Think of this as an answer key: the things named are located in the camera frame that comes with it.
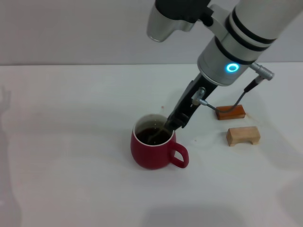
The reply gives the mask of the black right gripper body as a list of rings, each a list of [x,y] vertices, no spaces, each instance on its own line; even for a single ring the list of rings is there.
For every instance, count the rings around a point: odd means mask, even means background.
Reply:
[[[189,83],[168,119],[189,120],[198,108],[197,105],[192,104],[192,97],[199,88],[205,89],[203,98],[207,98],[217,88],[217,85],[209,82],[199,73],[197,77]]]

